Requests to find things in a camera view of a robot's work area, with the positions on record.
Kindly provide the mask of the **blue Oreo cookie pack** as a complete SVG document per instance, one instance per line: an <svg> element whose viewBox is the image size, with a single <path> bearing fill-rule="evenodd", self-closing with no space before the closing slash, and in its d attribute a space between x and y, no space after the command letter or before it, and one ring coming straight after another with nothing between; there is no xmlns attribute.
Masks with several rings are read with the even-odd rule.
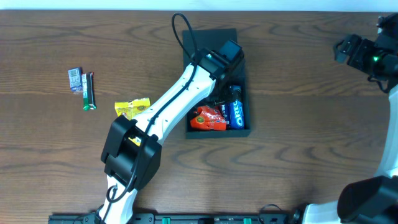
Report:
<svg viewBox="0 0 398 224"><path fill-rule="evenodd" d="M231 85L229 87L232 94L229 103L230 125L232 129L244 129L244 113L241 86Z"/></svg>

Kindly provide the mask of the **red candy bag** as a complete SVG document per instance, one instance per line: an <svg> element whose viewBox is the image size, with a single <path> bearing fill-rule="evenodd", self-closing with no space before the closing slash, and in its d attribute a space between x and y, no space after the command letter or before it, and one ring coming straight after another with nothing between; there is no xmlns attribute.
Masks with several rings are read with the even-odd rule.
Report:
<svg viewBox="0 0 398 224"><path fill-rule="evenodd" d="M199 106L195 115L190 120L190 126L193 129L202 131L226 131L226 120L219 110L210 108L209 106Z"/></svg>

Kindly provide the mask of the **dark green lidded box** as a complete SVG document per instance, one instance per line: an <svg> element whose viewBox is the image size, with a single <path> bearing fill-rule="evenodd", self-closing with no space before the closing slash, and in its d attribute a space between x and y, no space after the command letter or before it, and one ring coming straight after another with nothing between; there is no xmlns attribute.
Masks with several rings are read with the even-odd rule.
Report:
<svg viewBox="0 0 398 224"><path fill-rule="evenodd" d="M207 47L210 50L219 50L228 40L238 42L236 29L195 30L194 34L199 49ZM193 119L195 107L202 105L202 103L198 103L190 109L183 119L185 121L185 139L245 138L249 136L251 133L251 115L245 69L245 66L243 66L241 73L231 82L234 85L239 85L242 89L244 129L230 129L226 131L201 131L193 129L190 121Z"/></svg>

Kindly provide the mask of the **yellow snack bag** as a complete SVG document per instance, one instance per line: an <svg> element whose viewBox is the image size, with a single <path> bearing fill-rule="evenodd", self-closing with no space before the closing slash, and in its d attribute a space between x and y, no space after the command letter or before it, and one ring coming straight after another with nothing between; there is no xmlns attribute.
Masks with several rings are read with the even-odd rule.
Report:
<svg viewBox="0 0 398 224"><path fill-rule="evenodd" d="M150 107L149 98L135 99L132 101L115 102L114 109L118 116L125 116L128 120L132 120L137 114L142 113Z"/></svg>

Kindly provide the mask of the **small green candy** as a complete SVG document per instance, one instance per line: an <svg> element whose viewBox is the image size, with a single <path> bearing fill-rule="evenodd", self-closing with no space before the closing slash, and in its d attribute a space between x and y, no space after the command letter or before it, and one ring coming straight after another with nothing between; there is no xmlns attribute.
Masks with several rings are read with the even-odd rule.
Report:
<svg viewBox="0 0 398 224"><path fill-rule="evenodd" d="M95 95L93 88L93 72L84 73L82 78L82 89L83 89L83 109L85 111L95 110Z"/></svg>

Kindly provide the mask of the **small blue white packet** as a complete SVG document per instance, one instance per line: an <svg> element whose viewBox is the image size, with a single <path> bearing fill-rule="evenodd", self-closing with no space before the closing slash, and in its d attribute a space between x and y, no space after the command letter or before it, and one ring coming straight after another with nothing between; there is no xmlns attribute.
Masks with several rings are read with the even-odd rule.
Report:
<svg viewBox="0 0 398 224"><path fill-rule="evenodd" d="M72 68L68 70L70 89L72 92L82 90L83 84L82 84L81 75L82 75L81 67Z"/></svg>

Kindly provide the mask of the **dark blue Dairy Milk bar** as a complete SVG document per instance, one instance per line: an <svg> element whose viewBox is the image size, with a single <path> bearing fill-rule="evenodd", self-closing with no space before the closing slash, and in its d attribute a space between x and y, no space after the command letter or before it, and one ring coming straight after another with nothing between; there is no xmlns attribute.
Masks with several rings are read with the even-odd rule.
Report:
<svg viewBox="0 0 398 224"><path fill-rule="evenodd" d="M229 105L227 103L220 104L219 105L220 112L222 116L224 117L224 120L226 121L227 125L230 125L230 113L229 113Z"/></svg>

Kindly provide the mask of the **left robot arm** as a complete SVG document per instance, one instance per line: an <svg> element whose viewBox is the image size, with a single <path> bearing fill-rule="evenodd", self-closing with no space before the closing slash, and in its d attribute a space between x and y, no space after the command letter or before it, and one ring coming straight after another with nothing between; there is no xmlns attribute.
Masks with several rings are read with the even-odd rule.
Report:
<svg viewBox="0 0 398 224"><path fill-rule="evenodd" d="M242 49L202 49L153 105L133 119L121 115L112 122L101 154L108 189L97 223L127 223L132 218L135 197L159 169L162 145L171 130L216 85L238 72L243 61Z"/></svg>

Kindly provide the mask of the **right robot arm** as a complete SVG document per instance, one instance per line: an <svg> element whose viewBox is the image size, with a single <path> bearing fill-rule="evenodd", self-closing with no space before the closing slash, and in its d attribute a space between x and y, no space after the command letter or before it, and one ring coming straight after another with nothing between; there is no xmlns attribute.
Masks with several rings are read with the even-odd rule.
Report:
<svg viewBox="0 0 398 224"><path fill-rule="evenodd" d="M307 203L291 223L397 223L397 14L379 16L377 37L348 34L334 46L334 59L366 75L387 96L388 127L380 161L370 178L348 184L337 200Z"/></svg>

